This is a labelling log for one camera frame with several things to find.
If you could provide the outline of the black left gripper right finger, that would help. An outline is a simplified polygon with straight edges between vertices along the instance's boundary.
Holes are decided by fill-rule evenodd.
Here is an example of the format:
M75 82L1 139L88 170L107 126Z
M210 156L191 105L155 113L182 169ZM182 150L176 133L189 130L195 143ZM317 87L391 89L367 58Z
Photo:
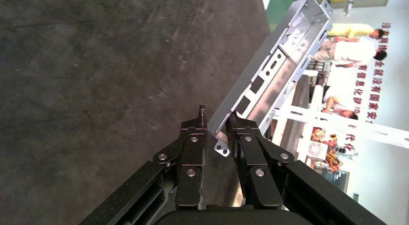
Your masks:
M284 166L294 155L268 141L256 122L232 112L226 121L228 145L237 166L244 204L280 208L286 181Z

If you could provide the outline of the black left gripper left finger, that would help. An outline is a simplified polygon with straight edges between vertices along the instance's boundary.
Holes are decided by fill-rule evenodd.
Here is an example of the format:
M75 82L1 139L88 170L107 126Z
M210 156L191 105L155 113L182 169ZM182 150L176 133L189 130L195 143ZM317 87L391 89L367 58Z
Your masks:
M197 118L182 122L179 137L153 156L177 187L177 207L201 207L206 142L206 106L200 105Z

